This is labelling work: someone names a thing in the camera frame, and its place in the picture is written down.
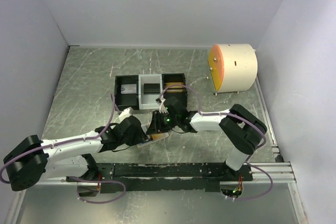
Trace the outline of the tan leather card holder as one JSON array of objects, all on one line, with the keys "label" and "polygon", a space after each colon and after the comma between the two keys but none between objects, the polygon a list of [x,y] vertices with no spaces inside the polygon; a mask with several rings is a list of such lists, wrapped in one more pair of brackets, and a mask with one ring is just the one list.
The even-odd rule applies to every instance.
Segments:
[{"label": "tan leather card holder", "polygon": [[152,144],[156,141],[163,140],[170,136],[170,133],[154,133],[154,134],[145,134],[146,131],[149,129],[150,124],[142,124],[141,126],[137,126],[136,132],[140,134],[140,140],[137,144],[137,148],[144,147],[146,145]]}]

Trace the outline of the three-compartment black white tray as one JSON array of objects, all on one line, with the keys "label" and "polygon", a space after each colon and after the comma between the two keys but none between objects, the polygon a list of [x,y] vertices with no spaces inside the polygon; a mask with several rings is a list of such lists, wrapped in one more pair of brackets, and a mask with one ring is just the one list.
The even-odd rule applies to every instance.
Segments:
[{"label": "three-compartment black white tray", "polygon": [[132,108],[138,111],[157,110],[156,99],[168,88],[163,98],[175,97],[187,106],[187,90],[183,73],[139,74],[116,76],[114,84],[115,102],[120,110]]}]

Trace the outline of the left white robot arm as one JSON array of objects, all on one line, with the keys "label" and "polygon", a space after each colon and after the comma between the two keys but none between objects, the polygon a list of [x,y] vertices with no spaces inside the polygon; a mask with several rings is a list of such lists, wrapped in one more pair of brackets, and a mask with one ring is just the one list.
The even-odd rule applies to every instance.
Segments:
[{"label": "left white robot arm", "polygon": [[1,178],[1,182],[9,184],[13,191],[21,191],[56,177],[94,181],[99,178],[94,154],[114,152],[121,145],[134,146],[149,139],[135,116],[58,140],[40,140],[32,135],[4,158],[1,172],[6,172],[8,178]]}]

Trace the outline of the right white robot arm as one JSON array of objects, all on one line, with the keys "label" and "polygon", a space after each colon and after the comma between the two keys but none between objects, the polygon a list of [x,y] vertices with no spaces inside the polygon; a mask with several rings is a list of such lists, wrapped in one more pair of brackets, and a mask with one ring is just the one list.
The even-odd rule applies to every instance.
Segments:
[{"label": "right white robot arm", "polygon": [[240,104],[219,112],[189,111],[172,97],[161,102],[159,109],[152,112],[152,121],[146,134],[166,133],[175,127],[185,133],[225,133],[234,146],[223,167],[223,176],[230,181],[240,176],[240,168],[257,150],[267,133],[266,125]]}]

